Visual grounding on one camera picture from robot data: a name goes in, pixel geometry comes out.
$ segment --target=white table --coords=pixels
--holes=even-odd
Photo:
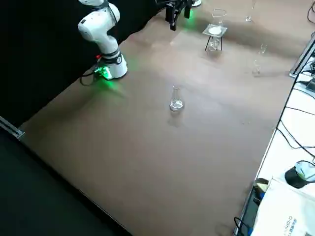
[[[309,81],[310,79],[310,76],[300,74],[297,81]],[[295,84],[294,88],[303,90],[310,95],[315,96],[315,93],[306,90],[304,85]],[[292,90],[286,107],[297,108],[315,114],[315,100],[307,94],[297,90]],[[315,146],[315,116],[285,108],[280,120],[282,120],[289,132],[301,145]],[[293,147],[299,147],[290,137],[281,122],[278,124],[278,129],[284,133]],[[315,148],[308,148],[308,151],[315,154]],[[285,182],[285,172],[300,160],[312,162],[313,158],[302,148],[291,148],[282,134],[278,130],[275,130],[260,164],[256,178],[270,180],[273,176]],[[315,183],[306,185],[301,191],[315,197]]]

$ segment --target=black backdrop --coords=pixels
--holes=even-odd
[[[154,0],[110,2],[121,13],[109,33],[119,43],[158,12]],[[1,75],[0,116],[20,126],[94,64],[98,48],[77,29],[89,12],[78,0],[1,3],[5,72]]]

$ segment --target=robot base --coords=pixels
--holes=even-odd
[[[192,7],[200,6],[201,5],[201,0],[197,0],[192,4]]]
[[[127,62],[123,55],[117,58],[116,63],[108,63],[108,60],[101,58],[94,73],[97,77],[103,77],[106,80],[121,78],[128,71]]]

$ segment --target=brown table surface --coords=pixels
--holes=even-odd
[[[24,142],[136,236],[231,235],[314,30],[310,3],[257,1],[248,23],[249,0],[203,0],[176,32],[161,12],[121,45],[123,79],[73,83],[24,124]],[[228,30],[208,54],[201,32],[215,7]]]

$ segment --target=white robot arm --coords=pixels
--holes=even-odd
[[[127,64],[121,54],[117,40],[107,32],[120,20],[118,8],[106,0],[79,0],[82,4],[92,6],[93,11],[78,24],[84,39],[95,42],[102,52],[98,71],[110,80],[120,78],[127,73]]]

